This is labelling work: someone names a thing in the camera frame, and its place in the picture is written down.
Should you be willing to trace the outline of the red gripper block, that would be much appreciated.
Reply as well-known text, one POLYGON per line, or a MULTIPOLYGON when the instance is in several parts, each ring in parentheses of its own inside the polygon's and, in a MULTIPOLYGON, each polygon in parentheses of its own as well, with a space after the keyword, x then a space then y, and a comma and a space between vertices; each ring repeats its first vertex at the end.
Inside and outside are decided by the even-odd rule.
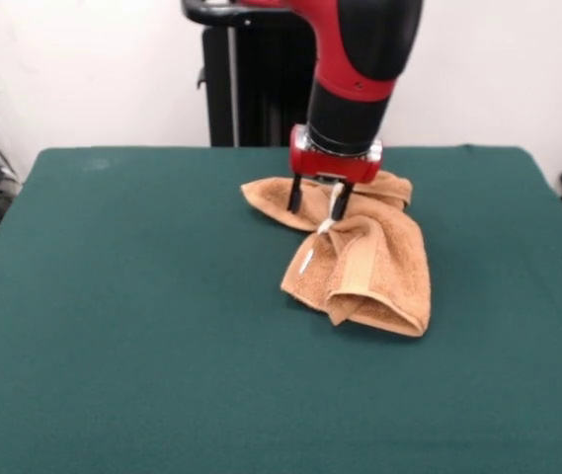
POLYGON ((338 179, 331 191, 333 220, 341 220, 346 212, 354 185, 370 184, 381 168, 383 145, 375 139, 363 154, 339 155, 317 148, 304 124, 295 125, 289 140, 289 164, 294 174, 289 190, 287 210, 297 214, 302 200, 302 176, 338 179))

